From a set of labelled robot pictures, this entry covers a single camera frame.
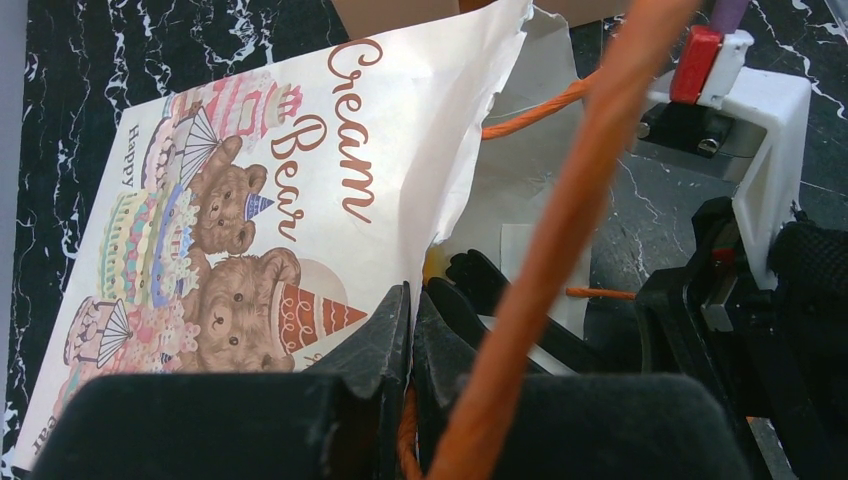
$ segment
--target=paper bag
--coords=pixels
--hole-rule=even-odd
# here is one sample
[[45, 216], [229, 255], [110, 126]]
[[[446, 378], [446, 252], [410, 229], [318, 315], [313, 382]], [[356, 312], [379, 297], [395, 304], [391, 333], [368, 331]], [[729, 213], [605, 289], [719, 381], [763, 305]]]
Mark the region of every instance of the paper bag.
[[[514, 118], [577, 80], [568, 25], [561, 16], [537, 8], [524, 29], [524, 48], [484, 126]], [[512, 135], [483, 142], [471, 198], [453, 235], [442, 245], [448, 256], [479, 250], [501, 267], [507, 279], [515, 280], [582, 116], [578, 102]], [[582, 255], [567, 286], [589, 286], [590, 250]], [[585, 299], [562, 295], [549, 315], [582, 338], [586, 305]]]
[[531, 15], [503, 0], [125, 111], [14, 464], [91, 378], [303, 370], [391, 286], [417, 308]]

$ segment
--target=brown teddy bear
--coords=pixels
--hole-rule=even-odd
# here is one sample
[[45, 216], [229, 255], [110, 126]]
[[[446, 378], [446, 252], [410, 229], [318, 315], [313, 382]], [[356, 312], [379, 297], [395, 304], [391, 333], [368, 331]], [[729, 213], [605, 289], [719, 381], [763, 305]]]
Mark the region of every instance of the brown teddy bear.
[[242, 254], [256, 235], [256, 224], [245, 211], [248, 199], [265, 186], [268, 170], [262, 165], [233, 165], [241, 146], [239, 136], [228, 137], [188, 185], [194, 193], [192, 206], [200, 207], [192, 241], [207, 254]]
[[199, 287], [183, 299], [184, 319], [200, 326], [197, 351], [181, 353], [181, 371], [288, 372], [291, 355], [277, 353], [271, 333], [271, 297], [277, 282], [300, 284], [300, 262], [286, 248], [261, 257], [229, 257], [214, 268], [197, 248], [189, 251]]

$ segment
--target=metal screw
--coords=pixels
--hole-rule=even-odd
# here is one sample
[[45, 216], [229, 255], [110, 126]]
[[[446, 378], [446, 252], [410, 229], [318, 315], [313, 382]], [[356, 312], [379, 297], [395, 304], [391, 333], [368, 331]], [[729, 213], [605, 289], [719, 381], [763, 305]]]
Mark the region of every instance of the metal screw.
[[703, 153], [709, 153], [710, 155], [718, 153], [719, 147], [720, 145], [718, 144], [718, 141], [714, 138], [705, 138], [698, 143], [698, 150]]
[[648, 135], [651, 134], [651, 126], [645, 122], [640, 122], [639, 125], [636, 126], [636, 138], [639, 140], [643, 138], [647, 138]]

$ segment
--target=paper fan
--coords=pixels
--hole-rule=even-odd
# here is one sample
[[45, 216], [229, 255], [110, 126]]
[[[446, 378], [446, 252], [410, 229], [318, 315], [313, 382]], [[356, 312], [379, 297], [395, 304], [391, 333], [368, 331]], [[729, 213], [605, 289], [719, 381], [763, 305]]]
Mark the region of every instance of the paper fan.
[[126, 341], [132, 336], [130, 324], [127, 320], [127, 311], [124, 302], [118, 299], [115, 310], [109, 315], [106, 328], [103, 330], [103, 338], [100, 340], [100, 351], [97, 353], [97, 368], [102, 368], [115, 355]]
[[206, 110], [201, 108], [194, 117], [194, 123], [188, 131], [183, 155], [180, 163], [180, 184], [188, 187], [188, 183], [212, 155], [218, 146], [218, 138], [206, 116]]

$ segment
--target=cardboard box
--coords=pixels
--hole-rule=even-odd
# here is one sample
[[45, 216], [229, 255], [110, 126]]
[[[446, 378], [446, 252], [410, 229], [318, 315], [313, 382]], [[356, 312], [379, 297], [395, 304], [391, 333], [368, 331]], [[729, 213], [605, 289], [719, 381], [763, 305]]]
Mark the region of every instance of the cardboard box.
[[[333, 0], [351, 39], [439, 20], [476, 10], [490, 0]], [[572, 27], [624, 13], [627, 0], [536, 0], [536, 5], [559, 13]]]

